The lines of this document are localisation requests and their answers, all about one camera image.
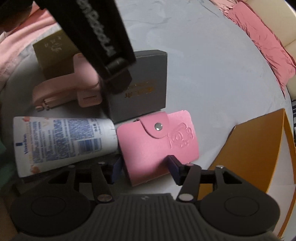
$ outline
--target open orange envelope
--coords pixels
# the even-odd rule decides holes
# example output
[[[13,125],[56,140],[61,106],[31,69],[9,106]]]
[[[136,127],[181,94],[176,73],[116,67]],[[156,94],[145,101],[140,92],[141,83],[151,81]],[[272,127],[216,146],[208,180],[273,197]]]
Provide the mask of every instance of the open orange envelope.
[[[281,237],[296,199],[296,152],[285,110],[235,126],[209,169],[216,165],[225,166],[277,201],[281,213],[274,234]],[[211,184],[201,184],[198,198],[211,191]]]

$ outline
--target gray box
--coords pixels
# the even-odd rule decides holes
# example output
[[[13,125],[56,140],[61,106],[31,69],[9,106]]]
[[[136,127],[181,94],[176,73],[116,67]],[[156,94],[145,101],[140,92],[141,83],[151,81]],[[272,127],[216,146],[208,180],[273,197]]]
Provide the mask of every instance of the gray box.
[[[132,81],[118,94],[105,92],[105,106],[114,123],[165,108],[167,84],[166,52],[135,52],[137,62],[129,68]]]

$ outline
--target hand cream tube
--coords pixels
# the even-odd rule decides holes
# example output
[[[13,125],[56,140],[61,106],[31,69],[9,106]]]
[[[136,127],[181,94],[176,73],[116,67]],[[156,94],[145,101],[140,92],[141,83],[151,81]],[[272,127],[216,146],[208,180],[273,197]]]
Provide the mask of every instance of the hand cream tube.
[[[67,166],[117,150],[110,119],[14,117],[13,139],[19,177]]]

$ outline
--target striped fabric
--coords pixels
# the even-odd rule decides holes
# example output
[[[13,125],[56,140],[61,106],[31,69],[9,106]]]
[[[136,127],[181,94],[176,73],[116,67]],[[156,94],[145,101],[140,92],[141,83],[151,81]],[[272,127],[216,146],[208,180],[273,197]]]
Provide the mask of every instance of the striped fabric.
[[[292,109],[293,109],[293,123],[294,123],[294,143],[296,146],[296,100],[292,100]]]

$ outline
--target beige sofa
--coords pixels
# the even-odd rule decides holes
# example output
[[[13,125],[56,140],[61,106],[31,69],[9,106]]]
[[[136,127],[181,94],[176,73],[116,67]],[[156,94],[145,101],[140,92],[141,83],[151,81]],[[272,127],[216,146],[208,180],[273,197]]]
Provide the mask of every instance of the beige sofa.
[[[296,60],[296,12],[284,0],[245,0],[280,39]],[[287,84],[291,99],[296,99],[296,76]]]

